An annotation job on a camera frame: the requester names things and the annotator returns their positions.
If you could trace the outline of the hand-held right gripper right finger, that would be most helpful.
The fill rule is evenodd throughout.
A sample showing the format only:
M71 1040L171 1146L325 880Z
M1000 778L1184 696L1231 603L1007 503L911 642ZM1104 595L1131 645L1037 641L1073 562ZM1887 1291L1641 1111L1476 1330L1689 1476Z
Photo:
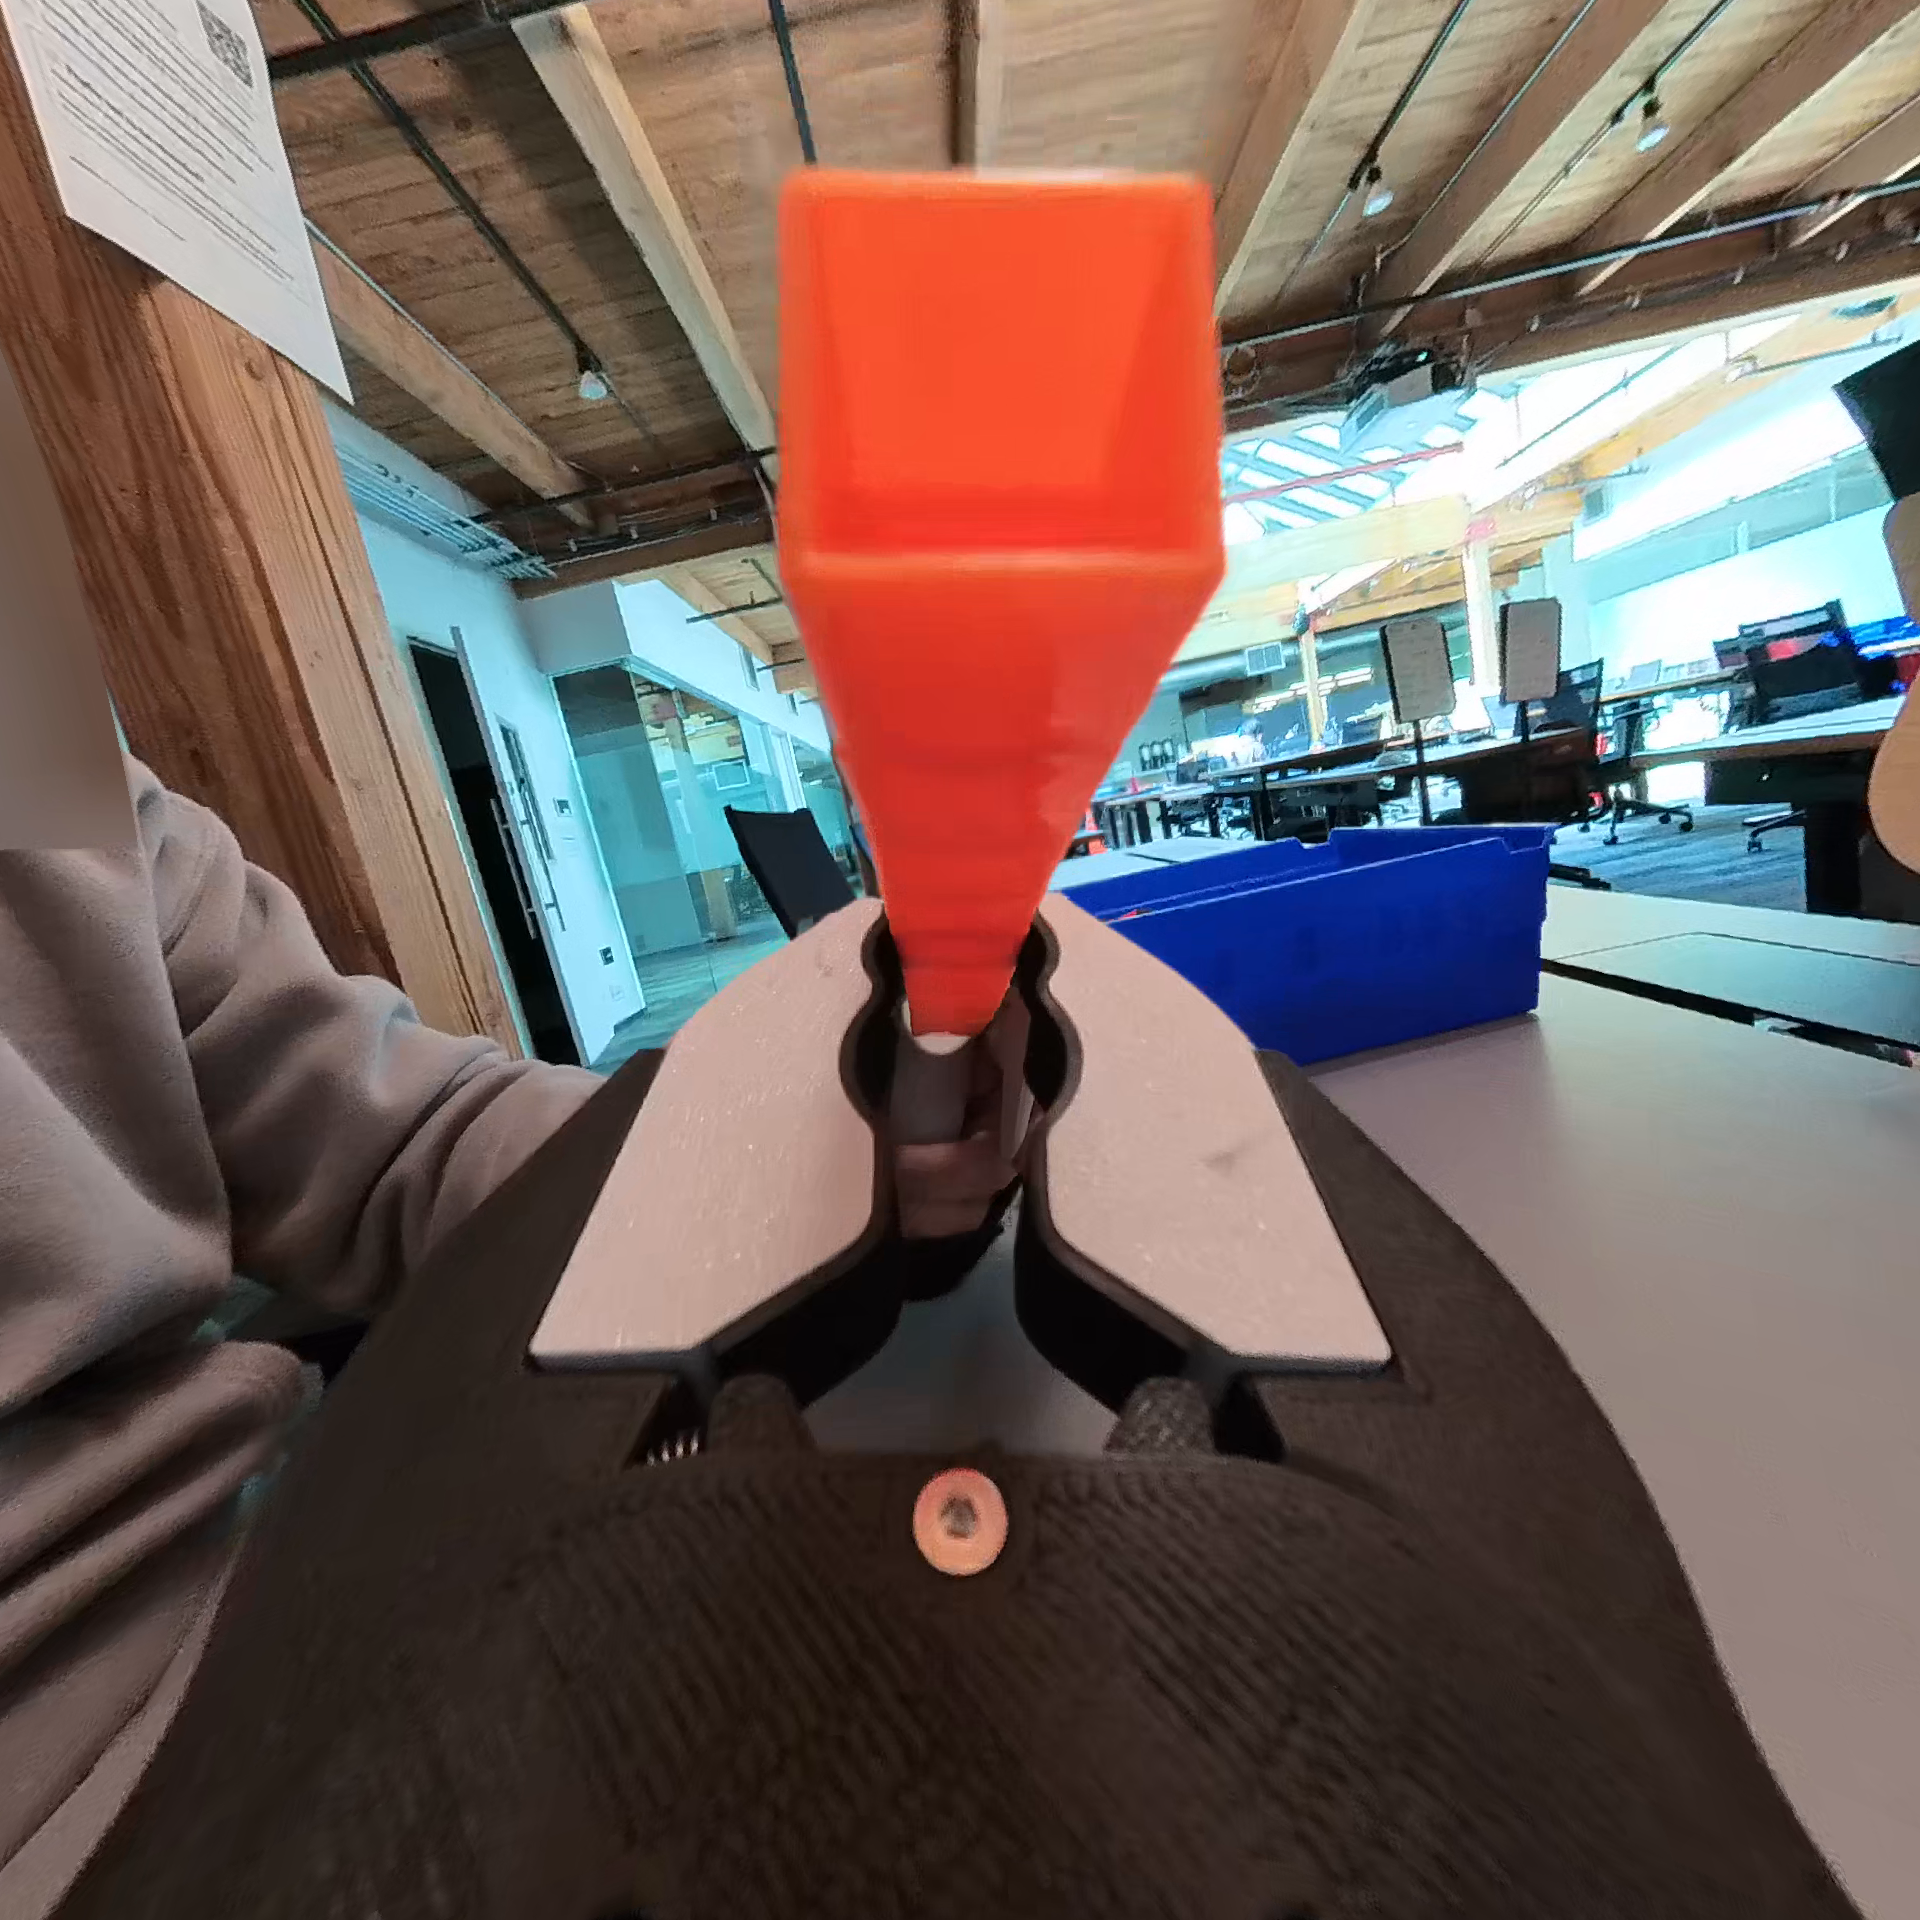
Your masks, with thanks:
M1253 1043L1067 897L1035 919L1064 1077L1028 1138L1043 1245L1202 1375L1378 1375L1391 1343Z

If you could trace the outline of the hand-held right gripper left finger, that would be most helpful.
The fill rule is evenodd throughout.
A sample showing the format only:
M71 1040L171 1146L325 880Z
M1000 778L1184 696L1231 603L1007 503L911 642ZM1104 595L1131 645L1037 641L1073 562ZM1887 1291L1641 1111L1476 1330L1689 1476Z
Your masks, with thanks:
M858 900L664 1049L530 1343L547 1371L848 1378L895 1333L882 1152L858 1097L881 999Z

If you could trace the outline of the blue plastic bin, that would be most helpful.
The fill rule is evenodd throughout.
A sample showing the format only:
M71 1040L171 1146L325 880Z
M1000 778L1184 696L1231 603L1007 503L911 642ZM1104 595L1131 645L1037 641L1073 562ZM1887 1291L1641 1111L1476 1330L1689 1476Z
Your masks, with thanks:
M1053 884L1259 1049L1320 1066L1532 1016L1549 865L1548 826L1341 828L1095 856Z

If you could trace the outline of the orange plastic piece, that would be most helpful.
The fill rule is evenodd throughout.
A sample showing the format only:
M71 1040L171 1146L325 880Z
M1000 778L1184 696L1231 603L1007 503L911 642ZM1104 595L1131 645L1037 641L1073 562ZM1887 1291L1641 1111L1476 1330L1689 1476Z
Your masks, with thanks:
M969 1037L1220 586L1211 197L803 168L777 284L785 602L911 1026Z

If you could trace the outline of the person's left forearm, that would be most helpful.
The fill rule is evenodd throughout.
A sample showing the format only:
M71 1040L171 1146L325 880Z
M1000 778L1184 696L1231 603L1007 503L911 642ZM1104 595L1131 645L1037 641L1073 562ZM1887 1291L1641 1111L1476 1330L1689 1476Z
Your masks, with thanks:
M125 845L2 863L4 1860L123 1768L303 1410L233 1285L377 1312L602 1088L339 972L123 764Z

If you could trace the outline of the grey desk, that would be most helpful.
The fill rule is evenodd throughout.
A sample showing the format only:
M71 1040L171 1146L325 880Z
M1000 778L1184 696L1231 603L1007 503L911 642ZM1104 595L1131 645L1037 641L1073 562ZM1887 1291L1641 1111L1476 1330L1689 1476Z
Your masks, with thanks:
M1810 1836L1916 1915L1916 1069L1548 975L1309 1081L1543 1321Z

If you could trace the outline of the person's left hand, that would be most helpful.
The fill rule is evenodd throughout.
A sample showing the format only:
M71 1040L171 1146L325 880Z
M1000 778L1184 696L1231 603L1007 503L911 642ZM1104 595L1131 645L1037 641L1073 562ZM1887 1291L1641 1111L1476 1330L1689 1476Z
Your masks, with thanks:
M908 1242L983 1232L1017 1188L1020 1170L994 1132L895 1152L896 1225Z

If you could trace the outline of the wooden pillar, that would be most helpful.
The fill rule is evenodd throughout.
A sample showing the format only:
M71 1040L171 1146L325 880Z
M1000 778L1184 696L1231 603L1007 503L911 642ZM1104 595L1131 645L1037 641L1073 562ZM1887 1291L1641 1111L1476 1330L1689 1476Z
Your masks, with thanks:
M528 1056L315 383L61 211L2 47L4 356L130 749L339 969Z

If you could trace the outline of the ceiling projector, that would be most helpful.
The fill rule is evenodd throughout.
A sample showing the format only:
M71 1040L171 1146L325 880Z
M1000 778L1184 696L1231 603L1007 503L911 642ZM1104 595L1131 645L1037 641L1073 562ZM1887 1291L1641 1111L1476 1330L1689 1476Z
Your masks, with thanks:
M1367 449L1410 449L1433 424L1451 419L1456 370L1440 360L1400 368L1369 383L1337 428L1344 455L1376 460Z

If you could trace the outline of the white paper notice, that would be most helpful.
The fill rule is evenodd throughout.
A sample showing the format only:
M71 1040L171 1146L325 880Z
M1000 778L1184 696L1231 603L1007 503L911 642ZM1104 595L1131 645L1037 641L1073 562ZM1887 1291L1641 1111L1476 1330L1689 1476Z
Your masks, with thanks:
M68 220L352 386L249 3L4 3Z

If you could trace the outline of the black wall monitor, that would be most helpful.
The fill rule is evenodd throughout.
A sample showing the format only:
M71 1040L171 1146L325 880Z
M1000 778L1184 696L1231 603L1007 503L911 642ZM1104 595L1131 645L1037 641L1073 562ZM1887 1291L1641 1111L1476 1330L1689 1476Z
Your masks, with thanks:
M1909 344L1834 388L1893 501L1919 497L1919 356Z

